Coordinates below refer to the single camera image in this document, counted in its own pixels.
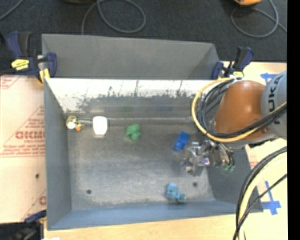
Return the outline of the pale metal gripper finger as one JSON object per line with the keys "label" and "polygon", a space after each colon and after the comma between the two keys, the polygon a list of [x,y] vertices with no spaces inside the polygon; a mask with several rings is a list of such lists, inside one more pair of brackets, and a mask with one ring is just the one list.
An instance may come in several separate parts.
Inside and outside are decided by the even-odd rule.
{"label": "pale metal gripper finger", "polygon": [[184,159],[179,163],[179,166],[183,171],[192,176],[200,176],[204,170],[204,168],[210,166],[209,158],[189,158]]}
{"label": "pale metal gripper finger", "polygon": [[186,148],[187,151],[187,160],[203,160],[208,156],[208,142],[203,141],[192,141],[188,147]]}

